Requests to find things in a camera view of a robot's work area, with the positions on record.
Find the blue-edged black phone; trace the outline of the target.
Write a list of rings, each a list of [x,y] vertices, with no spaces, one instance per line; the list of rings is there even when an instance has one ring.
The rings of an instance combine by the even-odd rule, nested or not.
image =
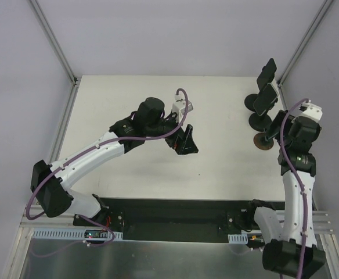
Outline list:
[[[274,139],[280,132],[283,119],[287,113],[287,110],[279,110],[275,118],[270,123],[269,127],[265,131],[265,138],[268,140]]]

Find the white-edged black phone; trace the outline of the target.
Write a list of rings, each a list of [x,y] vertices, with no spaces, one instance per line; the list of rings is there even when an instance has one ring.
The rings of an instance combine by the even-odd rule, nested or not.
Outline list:
[[[274,86],[269,83],[265,88],[259,92],[256,100],[253,103],[253,107],[256,108],[259,115],[262,115],[269,105],[274,105],[277,102],[278,93]]]

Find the black clamp phone stand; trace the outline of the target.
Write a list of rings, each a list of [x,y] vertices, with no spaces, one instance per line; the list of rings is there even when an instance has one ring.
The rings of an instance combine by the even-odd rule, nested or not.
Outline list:
[[[258,111],[253,107],[254,112],[248,118],[248,124],[250,127],[258,132],[263,132],[264,129],[268,128],[272,122],[271,117],[268,115],[268,112],[273,108],[273,105],[269,105],[262,115],[258,114]]]
[[[259,76],[257,77],[257,86],[259,89],[258,93],[250,94],[246,96],[246,98],[244,99],[244,105],[248,110],[255,112],[255,109],[253,106],[254,102],[259,97],[259,94],[261,93],[261,91],[269,83],[273,81],[273,79],[275,78],[276,71],[277,71],[277,66],[276,66],[275,60],[274,58],[270,58],[268,62],[266,63],[266,65],[262,68]]]

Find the grey stand with wooden base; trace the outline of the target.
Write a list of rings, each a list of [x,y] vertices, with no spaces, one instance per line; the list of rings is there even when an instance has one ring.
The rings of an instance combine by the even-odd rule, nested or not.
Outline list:
[[[263,132],[257,133],[254,136],[253,143],[258,149],[263,150],[263,151],[268,151],[272,149],[274,146],[273,139],[268,140],[265,133]]]

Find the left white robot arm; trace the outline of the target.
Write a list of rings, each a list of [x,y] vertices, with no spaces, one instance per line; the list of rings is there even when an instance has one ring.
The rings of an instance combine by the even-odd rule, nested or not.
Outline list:
[[[106,221],[107,209],[96,194],[82,194],[72,189],[83,176],[109,160],[122,156],[146,141],[164,139],[178,155],[197,153],[193,126],[182,125],[192,103],[177,97],[168,116],[158,98],[146,98],[128,117],[114,123],[95,142],[75,154],[46,164],[40,160],[33,166],[30,189],[33,198],[49,217],[68,212],[85,216],[93,226]]]

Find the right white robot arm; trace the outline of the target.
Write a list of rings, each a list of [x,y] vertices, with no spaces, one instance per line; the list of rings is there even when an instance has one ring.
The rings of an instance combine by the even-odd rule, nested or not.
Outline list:
[[[281,147],[278,163],[285,194],[284,220],[279,221],[271,204],[253,200],[245,222],[249,228],[261,230],[264,269],[281,276],[310,278],[326,261],[313,227],[316,159],[309,151],[320,134],[322,114],[315,108],[294,117],[281,110],[264,132],[266,141],[276,139]]]

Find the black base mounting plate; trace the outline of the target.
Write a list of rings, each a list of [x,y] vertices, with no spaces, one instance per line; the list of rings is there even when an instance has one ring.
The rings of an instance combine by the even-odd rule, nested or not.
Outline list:
[[[282,210],[284,202],[103,198],[105,223],[124,240],[227,243],[228,236],[258,229],[257,205]]]

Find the aluminium frame post left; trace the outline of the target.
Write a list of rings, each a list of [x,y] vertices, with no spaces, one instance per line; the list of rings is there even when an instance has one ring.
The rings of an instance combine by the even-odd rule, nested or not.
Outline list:
[[[64,54],[39,2],[37,0],[29,0],[27,1],[27,3],[29,4],[32,12],[34,13],[36,20],[38,21],[40,27],[42,28],[42,31],[44,32],[45,37],[48,40],[49,45],[51,46],[54,54],[56,55],[56,58],[58,59],[61,67],[66,73],[67,78],[73,85],[77,84],[78,77],[75,75],[74,71],[72,70],[66,58],[66,55]]]

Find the aluminium frame post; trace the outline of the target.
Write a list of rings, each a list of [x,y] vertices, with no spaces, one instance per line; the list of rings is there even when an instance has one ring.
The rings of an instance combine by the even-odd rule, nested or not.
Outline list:
[[[44,32],[45,37],[48,40],[49,45],[51,46],[54,54],[56,55],[56,58],[58,59],[61,67],[66,73],[67,78],[73,85],[77,84],[78,77],[75,75],[74,71],[72,70],[66,58],[66,55],[64,54],[39,2],[37,0],[29,0],[27,1],[27,3],[29,4],[32,12],[34,13],[36,20],[38,21],[40,27],[42,28],[42,31]]]
[[[315,35],[316,31],[318,30],[319,26],[321,25],[322,21],[328,14],[331,7],[335,4],[335,0],[325,0],[320,5],[320,8],[314,15],[314,18],[312,19],[311,23],[309,24],[307,30],[305,31],[303,37],[301,38],[299,44],[297,45],[295,51],[293,52],[293,55],[289,59],[287,65],[285,66],[282,74],[277,79],[277,85],[279,88],[282,87],[284,82],[289,77],[292,69],[294,68],[295,64],[300,59],[301,55],[304,53],[306,47],[310,43],[312,37]]]

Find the aluminium frame post right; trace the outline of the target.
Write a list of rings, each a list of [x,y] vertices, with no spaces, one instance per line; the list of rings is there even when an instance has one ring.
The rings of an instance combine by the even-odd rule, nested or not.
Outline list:
[[[316,31],[318,30],[319,26],[321,25],[322,21],[328,14],[331,7],[335,4],[335,0],[325,0],[320,5],[320,8],[314,15],[314,18],[312,19],[311,23],[309,24],[307,30],[305,31],[303,37],[301,38],[299,44],[297,45],[295,51],[293,52],[293,55],[289,59],[287,65],[285,66],[282,74],[277,79],[277,85],[279,88],[282,87],[284,82],[289,77],[292,69],[294,68],[295,64],[300,59],[301,55],[304,53],[306,47],[310,43],[312,37],[315,35]]]

